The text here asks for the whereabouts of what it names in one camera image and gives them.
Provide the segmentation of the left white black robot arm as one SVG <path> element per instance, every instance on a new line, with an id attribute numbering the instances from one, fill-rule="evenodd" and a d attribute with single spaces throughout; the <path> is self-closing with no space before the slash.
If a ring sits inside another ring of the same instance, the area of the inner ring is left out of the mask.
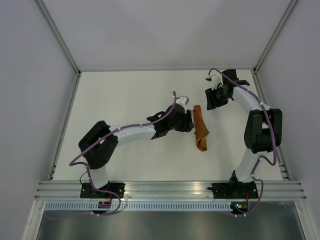
<path id="1" fill-rule="evenodd" d="M 91 191 L 98 198 L 109 193 L 106 165 L 117 147 L 142 140 L 155 140 L 170 131 L 190 132 L 194 128 L 192 111 L 181 104 L 168 107 L 149 116 L 147 122 L 123 127 L 110 126 L 105 121 L 97 122 L 80 140 L 78 147 L 85 158 L 88 176 L 93 184 Z"/>

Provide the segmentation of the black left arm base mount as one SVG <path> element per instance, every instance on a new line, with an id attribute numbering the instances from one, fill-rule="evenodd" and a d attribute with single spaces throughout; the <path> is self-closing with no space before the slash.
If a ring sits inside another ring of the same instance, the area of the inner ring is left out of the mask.
<path id="1" fill-rule="evenodd" d="M 118 195 L 121 199 L 125 193 L 125 184 L 122 182 L 109 182 L 107 185 L 102 187 L 100 191 L 94 190 L 92 185 L 87 182 L 83 183 L 80 191 L 81 199 L 116 199 Z"/>

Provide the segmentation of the brown cloth napkin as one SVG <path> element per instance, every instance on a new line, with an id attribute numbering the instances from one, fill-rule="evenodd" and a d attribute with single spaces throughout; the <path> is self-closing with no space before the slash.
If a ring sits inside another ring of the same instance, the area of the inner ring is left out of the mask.
<path id="1" fill-rule="evenodd" d="M 195 105 L 192 110 L 194 120 L 194 135 L 196 147 L 201 152 L 207 151 L 207 135 L 210 133 L 204 123 L 202 109 L 200 105 Z"/>

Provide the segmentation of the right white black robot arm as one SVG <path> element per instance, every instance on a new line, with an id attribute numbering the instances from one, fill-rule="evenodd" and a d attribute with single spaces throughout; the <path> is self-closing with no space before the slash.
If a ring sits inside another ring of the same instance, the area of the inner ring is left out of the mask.
<path id="1" fill-rule="evenodd" d="M 282 142 L 283 113 L 279 108 L 271 108 L 253 91 L 247 80 L 240 80 L 235 69 L 220 71 L 211 68 L 206 80 L 212 81 L 213 72 L 222 76 L 216 87 L 205 90 L 208 111 L 225 106 L 235 101 L 247 114 L 244 129 L 245 152 L 239 166 L 232 172 L 228 182 L 228 192 L 235 198 L 241 197 L 247 187 L 257 181 L 255 171 L 260 161 L 265 160 L 270 166 L 278 161 L 277 147 Z"/>

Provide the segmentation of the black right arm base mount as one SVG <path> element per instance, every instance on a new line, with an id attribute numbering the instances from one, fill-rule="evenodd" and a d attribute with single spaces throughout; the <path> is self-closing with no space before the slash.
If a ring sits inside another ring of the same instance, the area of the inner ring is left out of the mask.
<path id="1" fill-rule="evenodd" d="M 240 182 L 237 185 L 230 183 L 212 183 L 211 186 L 206 188 L 211 191 L 214 199 L 226 200 L 246 200 L 258 199 L 259 194 L 257 185 L 252 182 Z"/>

